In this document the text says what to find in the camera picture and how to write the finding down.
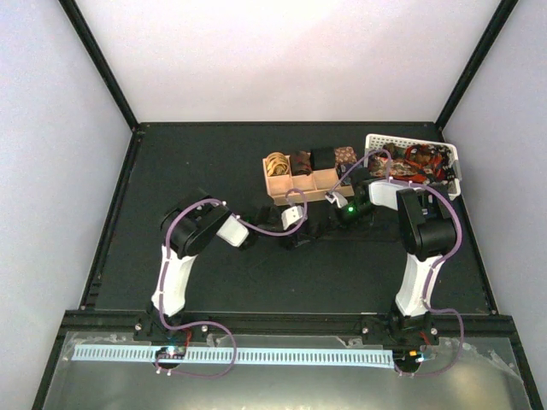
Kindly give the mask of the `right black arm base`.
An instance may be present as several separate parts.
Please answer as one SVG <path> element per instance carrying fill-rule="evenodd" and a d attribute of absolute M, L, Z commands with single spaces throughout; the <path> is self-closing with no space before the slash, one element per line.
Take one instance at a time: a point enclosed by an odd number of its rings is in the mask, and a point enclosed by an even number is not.
<path fill-rule="evenodd" d="M 417 348 L 421 345 L 438 345 L 432 333 L 432 315 L 409 317 L 400 313 L 368 314 L 361 318 L 362 336 L 372 344 L 398 348 Z"/>

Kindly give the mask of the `long black tie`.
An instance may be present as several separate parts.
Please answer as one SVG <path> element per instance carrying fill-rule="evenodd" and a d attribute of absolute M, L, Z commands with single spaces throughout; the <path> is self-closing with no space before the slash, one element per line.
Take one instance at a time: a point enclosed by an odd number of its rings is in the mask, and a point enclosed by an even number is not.
<path fill-rule="evenodd" d="M 325 222 L 306 223 L 304 228 L 312 236 L 313 241 L 343 241 L 343 242 L 372 242 L 397 243 L 400 234 L 396 225 L 390 221 L 376 220 L 375 218 L 355 221 L 348 231 L 324 234 Z"/>

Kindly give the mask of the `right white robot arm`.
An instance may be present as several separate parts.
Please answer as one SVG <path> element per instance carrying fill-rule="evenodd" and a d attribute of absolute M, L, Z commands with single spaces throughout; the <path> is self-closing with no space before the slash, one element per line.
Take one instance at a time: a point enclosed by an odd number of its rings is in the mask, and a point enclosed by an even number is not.
<path fill-rule="evenodd" d="M 431 310 L 432 289 L 440 268 L 462 244 L 462 225 L 452 197 L 445 184 L 418 184 L 394 178 L 364 180 L 353 191 L 350 202 L 334 189 L 325 194 L 341 219 L 354 218 L 374 207 L 397 212 L 407 259 L 395 296 L 401 315 L 391 319 L 388 331 L 394 342 L 410 343 L 420 333 L 414 317 Z"/>

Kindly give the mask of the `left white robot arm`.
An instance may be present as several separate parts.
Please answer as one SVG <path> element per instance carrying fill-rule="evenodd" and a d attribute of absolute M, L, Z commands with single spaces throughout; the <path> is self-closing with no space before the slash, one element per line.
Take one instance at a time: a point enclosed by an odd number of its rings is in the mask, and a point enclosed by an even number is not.
<path fill-rule="evenodd" d="M 307 219 L 308 201 L 302 190 L 291 188 L 286 194 L 296 194 L 303 201 L 298 205 L 289 200 L 290 207 L 280 214 L 274 228 L 245 221 L 227 206 L 204 190 L 195 189 L 166 213 L 161 223 L 162 263 L 156 290 L 151 302 L 159 314 L 153 330 L 165 341 L 177 339 L 184 321 L 177 315 L 185 308 L 185 293 L 195 260 L 215 238 L 237 249 L 253 242 L 254 234 L 267 237 L 288 237 L 303 226 Z"/>

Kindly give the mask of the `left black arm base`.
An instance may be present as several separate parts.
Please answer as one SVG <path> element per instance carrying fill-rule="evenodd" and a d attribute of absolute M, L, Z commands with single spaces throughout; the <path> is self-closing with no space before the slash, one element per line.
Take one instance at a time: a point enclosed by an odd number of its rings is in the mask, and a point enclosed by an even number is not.
<path fill-rule="evenodd" d="M 198 325 L 178 331 L 169 330 L 162 324 L 157 314 L 151 314 L 142 315 L 137 318 L 133 339 L 156 345 L 170 343 L 182 345 L 187 341 L 204 343 L 208 334 L 209 325 Z"/>

